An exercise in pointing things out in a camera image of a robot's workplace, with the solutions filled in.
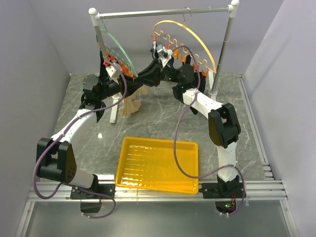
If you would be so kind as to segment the beige boxer underwear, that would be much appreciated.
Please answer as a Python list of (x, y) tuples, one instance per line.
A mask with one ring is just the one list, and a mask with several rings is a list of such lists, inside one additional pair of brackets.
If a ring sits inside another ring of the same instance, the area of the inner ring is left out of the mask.
[(141, 98), (138, 98), (138, 96), (141, 95), (147, 95), (148, 91), (147, 89), (142, 86), (138, 88), (135, 92), (133, 92), (131, 95), (123, 99), (124, 108), (122, 110), (122, 117), (125, 118), (128, 115), (135, 113), (139, 111), (139, 108), (141, 106)]

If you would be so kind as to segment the green arched clip hanger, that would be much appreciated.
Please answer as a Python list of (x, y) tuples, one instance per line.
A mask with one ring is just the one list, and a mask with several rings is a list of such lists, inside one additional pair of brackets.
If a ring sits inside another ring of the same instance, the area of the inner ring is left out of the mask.
[[(99, 46), (99, 50), (102, 51), (104, 62), (109, 61), (112, 63), (115, 62), (120, 64), (122, 72), (127, 77), (126, 80), (128, 81), (132, 81), (132, 74), (135, 74), (135, 76), (138, 77), (138, 72), (132, 59), (130, 58), (124, 47), (121, 45), (121, 43), (117, 40), (117, 38), (112, 33), (110, 33), (105, 26), (104, 28), (101, 28), (100, 25), (96, 26), (95, 24), (96, 23), (94, 23), (93, 27), (96, 34), (96, 42)], [(119, 49), (123, 57), (120, 57), (120, 55), (116, 53), (114, 49), (104, 43), (102, 35), (103, 33), (115, 43), (116, 47)]]

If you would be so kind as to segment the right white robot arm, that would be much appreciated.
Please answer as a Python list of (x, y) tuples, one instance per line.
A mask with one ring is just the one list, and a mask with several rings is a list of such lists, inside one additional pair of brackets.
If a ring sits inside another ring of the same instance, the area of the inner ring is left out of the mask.
[(162, 80), (176, 83), (173, 87), (175, 99), (187, 105), (194, 113), (201, 113), (208, 120), (209, 137), (217, 147), (219, 169), (217, 185), (210, 192), (219, 198), (232, 198), (243, 190), (242, 175), (236, 164), (236, 147), (241, 127), (234, 106), (222, 104), (204, 95), (206, 76), (191, 57), (187, 56), (181, 67), (174, 68), (173, 61), (163, 66), (159, 59), (134, 78), (134, 82), (146, 86), (158, 86)]

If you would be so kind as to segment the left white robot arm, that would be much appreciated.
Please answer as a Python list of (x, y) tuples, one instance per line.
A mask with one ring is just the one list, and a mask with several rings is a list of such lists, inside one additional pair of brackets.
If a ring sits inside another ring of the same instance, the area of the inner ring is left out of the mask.
[(102, 118), (104, 111), (118, 105), (144, 85), (139, 77), (88, 75), (84, 79), (81, 105), (75, 116), (58, 133), (50, 138), (41, 138), (37, 143), (36, 164), (32, 185), (41, 199), (50, 199), (56, 193), (44, 196), (37, 187), (37, 178), (57, 181), (82, 188), (87, 198), (100, 194), (96, 175), (77, 167), (75, 152), (80, 139)]

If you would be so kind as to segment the black underwear on green hanger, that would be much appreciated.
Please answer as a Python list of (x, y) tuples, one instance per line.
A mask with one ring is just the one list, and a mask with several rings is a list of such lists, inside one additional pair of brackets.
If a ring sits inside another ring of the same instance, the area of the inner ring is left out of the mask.
[(105, 80), (108, 77), (108, 73), (106, 71), (106, 67), (104, 65), (104, 58), (102, 51), (99, 50), (99, 56), (100, 56), (100, 70), (99, 70), (99, 79)]

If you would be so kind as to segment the navy blue brief underwear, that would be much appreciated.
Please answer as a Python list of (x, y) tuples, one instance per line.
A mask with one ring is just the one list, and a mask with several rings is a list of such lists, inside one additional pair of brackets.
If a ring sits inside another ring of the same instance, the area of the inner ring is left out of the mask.
[[(158, 60), (158, 53), (157, 53), (157, 51), (156, 51), (156, 47), (157, 47), (158, 45), (159, 45), (159, 44), (158, 44), (156, 41), (154, 41), (154, 42), (153, 42), (153, 47), (152, 47), (152, 49), (151, 49), (152, 58), (153, 58), (153, 59), (157, 59), (157, 60)], [(173, 66), (173, 63), (174, 63), (174, 58), (173, 58), (173, 56), (172, 56), (172, 59), (167, 63), (166, 67), (171, 68), (171, 67)]]

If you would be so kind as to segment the yellow arched clip hanger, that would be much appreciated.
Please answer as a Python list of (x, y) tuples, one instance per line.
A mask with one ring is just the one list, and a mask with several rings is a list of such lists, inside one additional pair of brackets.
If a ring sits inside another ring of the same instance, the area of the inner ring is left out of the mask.
[(179, 46), (183, 46), (183, 43), (178, 43), (178, 40), (176, 38), (172, 38), (169, 34), (166, 34), (164, 31), (160, 30), (159, 32), (156, 31), (157, 27), (161, 24), (173, 24), (173, 25), (177, 25), (180, 28), (183, 28), (184, 30), (186, 30), (192, 37), (194, 37), (198, 43), (201, 45), (201, 47), (204, 49), (205, 53), (207, 54), (209, 61), (211, 63), (211, 67), (209, 67), (208, 65), (208, 60), (207, 59), (203, 59), (202, 61), (199, 59), (199, 55), (195, 54), (194, 58), (197, 61), (197, 63), (195, 64), (195, 69), (197, 64), (202, 65), (206, 68), (206, 71), (202, 70), (202, 74), (205, 76), (207, 72), (211, 71), (214, 74), (217, 73), (217, 69), (216, 69), (216, 63), (215, 60), (210, 52), (210, 50), (208, 49), (208, 47), (206, 46), (206, 44), (202, 41), (202, 39), (190, 28), (188, 28), (187, 26), (185, 26), (184, 24), (180, 23), (180, 22), (176, 22), (174, 20), (162, 20), (157, 22), (154, 27), (153, 27), (153, 32), (151, 34), (151, 38), (154, 42), (158, 42), (158, 37), (162, 37), (165, 41), (165, 47), (167, 50), (174, 50), (176, 47)]

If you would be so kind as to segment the black underwear on yellow hanger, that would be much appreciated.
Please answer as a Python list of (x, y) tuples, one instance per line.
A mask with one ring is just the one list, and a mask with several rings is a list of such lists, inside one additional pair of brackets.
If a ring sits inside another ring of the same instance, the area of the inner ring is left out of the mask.
[[(187, 55), (185, 57), (185, 64), (191, 64), (191, 59), (192, 57), (190, 55)], [(191, 66), (194, 68), (194, 81), (192, 82), (192, 85), (194, 88), (198, 87), (198, 71), (195, 63), (192, 63)], [(200, 84), (198, 90), (202, 93), (205, 92), (205, 87), (206, 87), (206, 74), (203, 73), (202, 71), (199, 72), (200, 75)]]

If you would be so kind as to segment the yellow plastic tray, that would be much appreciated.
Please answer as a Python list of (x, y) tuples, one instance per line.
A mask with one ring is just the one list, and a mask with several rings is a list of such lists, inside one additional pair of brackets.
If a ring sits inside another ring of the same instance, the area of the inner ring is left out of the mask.
[(198, 144), (125, 137), (115, 185), (195, 195), (198, 193)]

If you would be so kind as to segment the white metal drying rack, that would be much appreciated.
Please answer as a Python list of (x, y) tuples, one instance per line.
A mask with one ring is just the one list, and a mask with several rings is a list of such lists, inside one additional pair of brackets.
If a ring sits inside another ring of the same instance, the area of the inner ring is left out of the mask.
[(199, 55), (193, 54), (187, 46), (178, 44), (176, 39), (171, 39), (163, 31), (154, 31), (151, 35), (152, 63), (143, 71), (137, 72), (132, 62), (125, 65), (123, 60), (117, 60), (105, 45), (102, 33), (106, 33), (112, 40), (116, 38), (106, 29), (100, 28), (99, 21), (105, 18), (104, 15), (99, 14), (94, 8), (89, 9), (89, 14), (100, 46), (102, 67), (105, 68), (110, 63), (118, 63), (125, 79), (131, 83), (129, 89), (122, 93), (123, 117), (139, 110), (141, 101), (136, 99), (136, 94), (146, 94), (145, 85), (158, 86), (160, 81), (169, 80), (177, 83), (173, 88), (175, 98), (186, 104), (194, 114), (202, 113), (214, 123), (238, 123), (232, 104), (221, 104), (216, 102), (215, 96), (207, 97), (203, 94), (205, 80), (217, 75), (220, 65), (213, 64), (210, 68), (207, 60), (200, 61)]

